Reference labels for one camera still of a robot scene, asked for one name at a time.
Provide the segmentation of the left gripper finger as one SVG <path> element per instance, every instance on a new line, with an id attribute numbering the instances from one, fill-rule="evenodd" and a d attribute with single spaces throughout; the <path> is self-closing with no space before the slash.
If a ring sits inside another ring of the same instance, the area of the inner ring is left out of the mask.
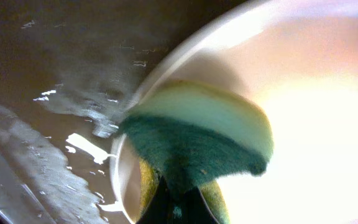
<path id="1" fill-rule="evenodd" d="M 199 188 L 187 191 L 175 200 L 163 177 L 136 224 L 219 224 Z"/>

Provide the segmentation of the green yellow sponge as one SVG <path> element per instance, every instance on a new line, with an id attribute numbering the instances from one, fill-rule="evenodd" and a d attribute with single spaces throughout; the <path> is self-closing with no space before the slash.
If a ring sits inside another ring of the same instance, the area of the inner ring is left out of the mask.
<path id="1" fill-rule="evenodd" d="M 119 126 L 140 159 L 140 213 L 161 177 L 180 200 L 199 188 L 219 223 L 229 223 L 217 179 L 262 175 L 273 155 L 268 117 L 255 104 L 200 82 L 166 83 L 128 112 Z"/>

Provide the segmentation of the white plate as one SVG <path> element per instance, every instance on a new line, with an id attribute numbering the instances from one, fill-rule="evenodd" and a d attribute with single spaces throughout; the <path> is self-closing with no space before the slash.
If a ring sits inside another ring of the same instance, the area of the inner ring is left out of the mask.
<path id="1" fill-rule="evenodd" d="M 358 223 L 358 1 L 256 1 L 165 58 L 137 90 L 199 80 L 258 104 L 275 150 L 261 177 L 219 179 L 233 223 Z"/>

